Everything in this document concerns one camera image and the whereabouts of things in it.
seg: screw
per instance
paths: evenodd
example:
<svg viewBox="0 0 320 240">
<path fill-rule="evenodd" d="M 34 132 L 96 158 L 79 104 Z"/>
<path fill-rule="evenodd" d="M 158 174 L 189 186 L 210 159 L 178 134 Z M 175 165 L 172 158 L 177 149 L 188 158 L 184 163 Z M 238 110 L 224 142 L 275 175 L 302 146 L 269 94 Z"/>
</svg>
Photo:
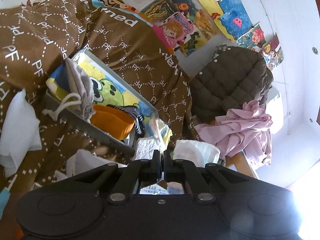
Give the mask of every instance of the screw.
<svg viewBox="0 0 320 240">
<path fill-rule="evenodd" d="M 112 201 L 123 201 L 125 200 L 125 195 L 122 193 L 113 193 L 109 197 Z"/>
<path fill-rule="evenodd" d="M 213 199 L 213 195 L 210 193 L 200 193 L 198 199 L 201 201 L 209 201 Z"/>
</svg>

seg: orange object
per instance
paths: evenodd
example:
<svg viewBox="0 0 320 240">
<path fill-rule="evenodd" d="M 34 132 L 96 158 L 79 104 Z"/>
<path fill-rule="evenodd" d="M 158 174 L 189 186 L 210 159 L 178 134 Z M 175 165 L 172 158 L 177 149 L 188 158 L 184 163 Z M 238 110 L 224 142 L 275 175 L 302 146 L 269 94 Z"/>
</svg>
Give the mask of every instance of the orange object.
<svg viewBox="0 0 320 240">
<path fill-rule="evenodd" d="M 90 122 L 99 129 L 110 133 L 114 138 L 123 140 L 134 126 L 134 119 L 124 111 L 109 106 L 93 105 L 96 113 Z"/>
</svg>

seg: pink fabric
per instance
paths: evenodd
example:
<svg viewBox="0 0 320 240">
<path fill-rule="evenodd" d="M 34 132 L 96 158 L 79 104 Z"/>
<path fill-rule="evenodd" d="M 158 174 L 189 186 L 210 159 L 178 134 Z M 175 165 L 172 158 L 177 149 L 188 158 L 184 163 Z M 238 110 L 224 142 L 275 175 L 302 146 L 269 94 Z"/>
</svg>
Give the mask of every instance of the pink fabric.
<svg viewBox="0 0 320 240">
<path fill-rule="evenodd" d="M 217 116 L 216 125 L 199 124 L 195 129 L 202 140 L 219 148 L 221 158 L 244 150 L 258 168 L 271 165 L 271 125 L 271 116 L 252 100 L 244 103 L 242 110 L 229 109 L 226 116 Z"/>
</svg>

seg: black and white striped fabric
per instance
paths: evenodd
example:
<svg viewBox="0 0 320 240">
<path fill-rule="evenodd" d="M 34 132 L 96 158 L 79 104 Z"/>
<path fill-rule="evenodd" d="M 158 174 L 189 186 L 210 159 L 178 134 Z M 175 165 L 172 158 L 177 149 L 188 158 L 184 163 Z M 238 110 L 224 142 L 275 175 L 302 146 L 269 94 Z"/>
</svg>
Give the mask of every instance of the black and white striped fabric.
<svg viewBox="0 0 320 240">
<path fill-rule="evenodd" d="M 129 116 L 131 116 L 134 119 L 136 133 L 138 135 L 143 136 L 143 134 L 144 134 L 144 130 L 143 130 L 144 116 L 142 114 L 140 114 L 140 110 L 138 107 L 136 107 L 136 106 L 113 106 L 113 105 L 107 105 L 107 106 L 124 111 Z"/>
</svg>

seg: cartoon hair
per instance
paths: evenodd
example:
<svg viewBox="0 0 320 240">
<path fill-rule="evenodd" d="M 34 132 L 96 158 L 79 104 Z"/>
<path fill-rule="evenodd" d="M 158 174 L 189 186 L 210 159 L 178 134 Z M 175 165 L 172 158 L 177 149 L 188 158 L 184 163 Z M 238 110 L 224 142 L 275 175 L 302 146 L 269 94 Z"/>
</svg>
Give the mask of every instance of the cartoon hair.
<svg viewBox="0 0 320 240">
<path fill-rule="evenodd" d="M 180 37 L 183 34 L 183 28 L 177 21 L 168 21 L 163 26 L 166 26 L 169 30 L 174 31 L 176 33 L 175 38 Z"/>
</svg>

